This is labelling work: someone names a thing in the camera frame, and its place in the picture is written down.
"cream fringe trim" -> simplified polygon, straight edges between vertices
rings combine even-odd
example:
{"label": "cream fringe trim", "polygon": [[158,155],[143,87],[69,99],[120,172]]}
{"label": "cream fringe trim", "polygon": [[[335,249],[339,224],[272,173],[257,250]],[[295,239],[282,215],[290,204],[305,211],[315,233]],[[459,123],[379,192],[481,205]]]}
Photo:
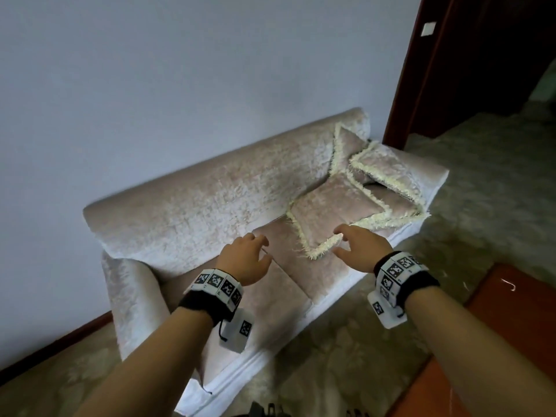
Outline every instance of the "cream fringe trim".
{"label": "cream fringe trim", "polygon": [[[342,143],[342,141],[340,140],[340,137],[339,137],[340,130],[342,128],[344,128],[346,130],[349,130],[350,132],[353,132],[353,130],[351,130],[349,127],[345,126],[343,123],[337,123],[336,124],[336,127],[334,129],[334,153],[332,154],[332,162],[331,162],[331,165],[330,165],[329,175],[335,175],[335,174],[338,174],[340,172],[344,173],[347,176],[347,179],[349,180],[349,182],[351,184],[353,184],[355,187],[357,187],[359,190],[361,190],[365,194],[365,196],[367,196],[369,199],[371,199],[373,202],[375,202],[376,204],[378,204],[380,207],[382,207],[384,209],[384,212],[380,212],[380,213],[376,213],[374,215],[368,216],[368,217],[363,218],[359,221],[353,222],[350,225],[357,225],[358,227],[362,227],[362,228],[366,228],[370,231],[374,231],[374,230],[379,230],[379,229],[383,229],[383,228],[401,227],[402,225],[409,224],[411,222],[422,221],[425,218],[427,218],[429,216],[429,214],[425,210],[424,201],[421,199],[421,197],[420,196],[415,196],[415,194],[411,190],[406,188],[398,180],[396,180],[394,178],[388,178],[387,176],[383,175],[378,168],[375,168],[375,167],[365,167],[361,163],[358,163],[357,166],[354,166],[354,162],[357,163],[355,161],[356,158],[359,159],[362,154],[364,154],[368,150],[374,148],[378,142],[371,142],[371,144],[368,147],[366,147],[361,152],[359,152],[359,153],[355,154],[353,157],[351,157],[350,164],[354,168],[360,169],[363,172],[371,175],[373,178],[375,178],[377,181],[384,184],[386,187],[393,186],[396,190],[399,190],[406,197],[408,197],[410,200],[415,202],[417,204],[417,207],[418,207],[418,210],[415,211],[415,213],[413,213],[412,215],[407,215],[407,216],[400,217],[400,218],[392,218],[391,217],[392,216],[392,209],[390,208],[390,206],[388,206],[386,203],[384,203],[381,200],[379,200],[378,198],[376,198],[372,194],[371,190],[365,189],[365,187],[363,187],[363,185],[355,179],[355,177],[353,176],[353,174],[351,173],[350,170],[348,170],[348,169],[346,169],[346,170],[339,169],[339,155],[337,153],[343,152],[343,148],[344,148],[343,143]],[[295,228],[295,230],[296,230],[296,232],[299,236],[299,240],[301,242],[301,245],[303,247],[303,251],[305,252],[305,255],[310,259],[318,259],[320,256],[322,256],[324,253],[329,251],[333,246],[337,245],[341,241],[342,234],[333,235],[332,237],[328,238],[325,242],[321,243],[317,247],[311,247],[309,245],[309,241],[305,237],[305,233],[303,232],[301,224],[299,224],[299,221],[297,220],[297,218],[294,216],[294,214],[291,211],[291,207],[293,206],[293,204],[295,202],[296,202],[296,200],[293,200],[292,202],[290,202],[290,204],[288,206],[288,210],[286,211],[286,216],[291,220],[291,223],[293,224],[293,226],[294,226],[294,228]]]}

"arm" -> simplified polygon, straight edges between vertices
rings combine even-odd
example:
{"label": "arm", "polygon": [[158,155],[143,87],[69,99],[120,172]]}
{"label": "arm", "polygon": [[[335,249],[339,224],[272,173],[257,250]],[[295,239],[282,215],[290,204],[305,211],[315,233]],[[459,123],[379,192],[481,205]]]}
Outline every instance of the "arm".
{"label": "arm", "polygon": [[[216,267],[242,286],[268,272],[268,245],[252,233],[226,245]],[[151,417],[170,415],[180,399],[209,339],[213,321],[205,311],[177,308],[81,405],[75,417]]]}
{"label": "arm", "polygon": [[[351,251],[333,252],[362,272],[372,272],[393,251],[364,228],[340,225],[335,232],[343,233]],[[473,415],[556,415],[550,379],[440,288],[414,291],[405,310]]]}

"dark doorway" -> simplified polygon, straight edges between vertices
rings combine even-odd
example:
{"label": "dark doorway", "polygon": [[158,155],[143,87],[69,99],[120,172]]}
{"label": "dark doorway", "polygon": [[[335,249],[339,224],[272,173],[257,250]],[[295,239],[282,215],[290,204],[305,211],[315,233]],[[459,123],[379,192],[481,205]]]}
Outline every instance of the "dark doorway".
{"label": "dark doorway", "polygon": [[[556,57],[555,12],[556,0],[422,0],[384,143],[403,148],[412,132],[437,137],[480,111],[520,111]],[[431,13],[438,32],[420,36]]]}

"light switch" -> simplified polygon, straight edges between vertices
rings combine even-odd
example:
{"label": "light switch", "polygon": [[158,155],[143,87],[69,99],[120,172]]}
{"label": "light switch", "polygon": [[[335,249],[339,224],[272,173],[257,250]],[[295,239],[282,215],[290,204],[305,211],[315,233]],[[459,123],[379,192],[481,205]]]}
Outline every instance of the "light switch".
{"label": "light switch", "polygon": [[429,36],[434,33],[434,27],[436,26],[435,21],[428,21],[423,25],[423,30],[421,31],[421,36]]}

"sofa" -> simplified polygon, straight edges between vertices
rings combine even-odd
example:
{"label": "sofa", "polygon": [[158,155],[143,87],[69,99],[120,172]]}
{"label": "sofa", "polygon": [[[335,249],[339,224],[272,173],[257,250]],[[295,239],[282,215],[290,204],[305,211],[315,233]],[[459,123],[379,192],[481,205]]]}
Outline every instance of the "sofa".
{"label": "sofa", "polygon": [[[122,359],[168,318],[198,273],[214,266],[224,245],[247,232],[264,234],[270,242],[264,247],[274,257],[269,272],[245,288],[241,302],[256,316],[245,350],[237,354],[220,347],[215,328],[177,413],[222,414],[282,347],[364,276],[330,252],[317,260],[306,257],[285,216],[292,200],[326,180],[338,123],[361,140],[369,139],[368,118],[354,108],[84,209],[87,225],[104,249],[102,268]],[[430,205],[448,170],[396,153]],[[421,225],[412,222],[377,232],[395,246]]]}

